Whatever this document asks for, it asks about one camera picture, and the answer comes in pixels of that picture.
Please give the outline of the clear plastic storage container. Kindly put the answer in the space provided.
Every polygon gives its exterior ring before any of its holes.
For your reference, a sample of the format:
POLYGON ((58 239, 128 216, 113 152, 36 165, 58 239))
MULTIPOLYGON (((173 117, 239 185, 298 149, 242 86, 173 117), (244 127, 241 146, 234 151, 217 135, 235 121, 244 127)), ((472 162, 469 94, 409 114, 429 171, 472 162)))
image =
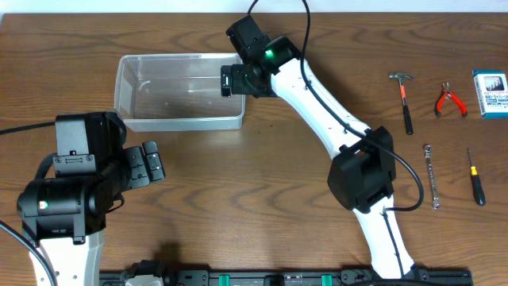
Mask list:
POLYGON ((246 99, 221 96, 220 69, 240 62, 236 53, 123 56, 114 109, 134 132, 239 129, 246 99))

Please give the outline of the silver ratchet wrench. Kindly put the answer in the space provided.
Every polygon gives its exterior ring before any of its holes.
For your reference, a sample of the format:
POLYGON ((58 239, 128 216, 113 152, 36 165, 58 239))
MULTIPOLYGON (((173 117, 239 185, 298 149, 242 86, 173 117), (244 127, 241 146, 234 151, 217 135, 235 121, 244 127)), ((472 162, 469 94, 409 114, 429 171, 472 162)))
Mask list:
POLYGON ((441 205, 439 203, 439 194, 437 190, 437 184, 435 180, 435 175, 433 173, 433 164, 432 164, 432 146, 431 145, 423 145, 422 147, 425 154, 425 165, 426 170, 429 177, 429 185, 432 192, 432 206, 434 210, 439 210, 441 205))

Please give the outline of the red handled pliers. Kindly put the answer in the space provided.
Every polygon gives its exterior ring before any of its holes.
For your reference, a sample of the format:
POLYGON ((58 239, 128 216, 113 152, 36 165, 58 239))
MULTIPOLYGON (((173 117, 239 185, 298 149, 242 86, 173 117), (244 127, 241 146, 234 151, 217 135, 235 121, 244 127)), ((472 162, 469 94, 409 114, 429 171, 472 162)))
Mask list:
POLYGON ((441 94, 437 99, 434 107, 435 115, 440 118, 442 115, 442 107, 446 100, 451 100, 460 110, 463 118, 468 116, 468 109, 464 102, 452 91, 449 82, 442 83, 441 94))

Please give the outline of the small hammer with black grip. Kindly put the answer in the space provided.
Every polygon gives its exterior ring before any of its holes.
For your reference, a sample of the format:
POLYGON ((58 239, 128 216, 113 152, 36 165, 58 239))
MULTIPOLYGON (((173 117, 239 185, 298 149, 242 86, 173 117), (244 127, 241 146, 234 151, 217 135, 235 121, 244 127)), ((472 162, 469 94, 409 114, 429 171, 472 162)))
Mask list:
POLYGON ((402 114, 403 114, 403 118, 404 118, 406 133, 408 135, 412 135, 414 133, 414 129, 413 129, 412 121, 411 121, 410 109, 409 109, 409 107, 407 105, 407 101, 406 101, 406 88, 404 85, 404 80, 405 79, 413 80, 414 77, 412 75, 408 75, 406 72, 397 71, 394 73, 389 73, 388 78, 389 79, 396 79, 398 81, 401 100, 402 100, 402 114))

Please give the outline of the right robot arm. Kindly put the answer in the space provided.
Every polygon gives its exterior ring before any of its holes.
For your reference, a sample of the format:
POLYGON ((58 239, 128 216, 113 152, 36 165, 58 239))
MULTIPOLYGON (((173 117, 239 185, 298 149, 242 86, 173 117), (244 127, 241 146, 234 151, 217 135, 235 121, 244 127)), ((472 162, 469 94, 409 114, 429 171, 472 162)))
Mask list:
POLYGON ((252 16, 225 32, 240 64, 221 67, 221 94, 278 97, 314 131, 332 162, 327 184, 354 213, 383 279, 402 279, 414 267, 394 214, 393 138, 350 114, 318 80, 304 54, 287 37, 264 34, 252 16))

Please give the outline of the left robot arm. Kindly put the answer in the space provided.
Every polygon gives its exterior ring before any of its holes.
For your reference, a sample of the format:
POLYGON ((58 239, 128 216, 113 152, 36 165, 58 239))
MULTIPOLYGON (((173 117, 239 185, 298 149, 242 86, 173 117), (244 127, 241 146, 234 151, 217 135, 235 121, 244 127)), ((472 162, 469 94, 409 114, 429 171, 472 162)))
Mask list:
POLYGON ((163 180, 157 144, 125 148, 115 112, 59 115, 57 150, 17 199, 37 284, 97 285, 106 216, 124 192, 163 180))

